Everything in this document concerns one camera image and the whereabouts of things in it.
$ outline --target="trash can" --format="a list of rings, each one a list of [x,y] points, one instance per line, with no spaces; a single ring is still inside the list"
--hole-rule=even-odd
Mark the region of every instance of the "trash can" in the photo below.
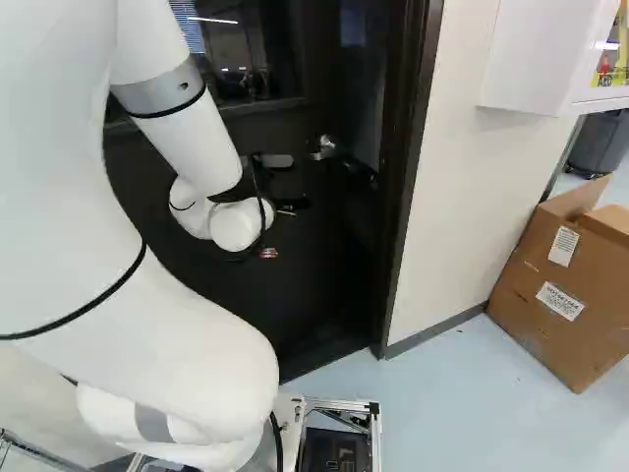
[[[618,168],[629,152],[629,110],[588,115],[568,156],[566,172],[588,179]]]

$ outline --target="wire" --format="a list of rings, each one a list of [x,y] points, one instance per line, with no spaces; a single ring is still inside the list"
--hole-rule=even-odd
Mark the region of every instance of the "wire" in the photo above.
[[[254,160],[255,156],[261,156],[261,153],[257,151],[248,154],[247,161],[249,163],[252,181],[254,183],[254,189],[256,191],[257,207],[259,208],[259,219],[261,223],[259,235],[249,248],[238,253],[234,253],[233,257],[216,258],[224,263],[242,263],[246,261],[254,251],[257,251],[259,248],[261,248],[264,242],[264,234],[266,233],[266,211],[264,210],[264,202],[262,201],[261,191],[257,183],[256,163]]]
[[[90,312],[98,305],[103,303],[109,297],[111,297],[114,293],[122,287],[127,280],[131,278],[131,276],[138,270],[140,264],[144,260],[144,256],[146,255],[146,242],[142,240],[142,246],[140,247],[140,252],[136,257],[134,263],[122,274],[122,276],[116,280],[113,284],[111,284],[108,288],[106,288],[103,292],[100,293],[96,298],[84,304],[82,307],[78,308],[74,312],[66,315],[65,317],[60,318],[59,320],[55,320],[54,322],[44,324],[40,327],[36,327],[34,329],[29,329],[27,331],[14,332],[11,334],[0,334],[0,341],[14,341],[16,339],[26,339],[28,337],[35,337],[39,334],[44,334],[45,332],[52,331],[53,329],[57,329],[63,325],[67,325],[70,322],[82,317],[86,313]]]
[[[271,414],[268,415],[268,418],[271,421],[271,426],[273,427],[273,435],[275,436],[275,449],[277,450],[277,472],[284,472],[284,448],[282,447],[281,430],[279,429],[279,425],[277,424],[275,413],[271,411]]]

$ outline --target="white cabinet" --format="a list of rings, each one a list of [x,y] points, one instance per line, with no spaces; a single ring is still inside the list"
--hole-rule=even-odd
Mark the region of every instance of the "white cabinet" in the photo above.
[[[629,108],[628,17],[627,0],[501,0],[479,105],[552,116]]]

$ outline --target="white label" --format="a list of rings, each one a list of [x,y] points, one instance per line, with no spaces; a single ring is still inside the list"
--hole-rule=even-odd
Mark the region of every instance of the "white label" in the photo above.
[[[570,260],[579,242],[579,233],[575,233],[570,228],[559,226],[557,235],[554,237],[552,247],[548,253],[548,260],[560,266],[570,266]]]
[[[570,322],[574,322],[586,306],[566,295],[549,282],[544,282],[536,297],[547,307]]]

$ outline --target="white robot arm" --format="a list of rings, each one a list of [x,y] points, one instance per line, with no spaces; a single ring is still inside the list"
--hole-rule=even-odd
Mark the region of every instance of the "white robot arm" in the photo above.
[[[269,342],[179,283],[102,160],[110,88],[179,174],[173,214],[228,251],[272,210],[217,206],[242,166],[166,0],[0,4],[0,340],[77,380],[86,421],[130,450],[237,470],[278,389]]]

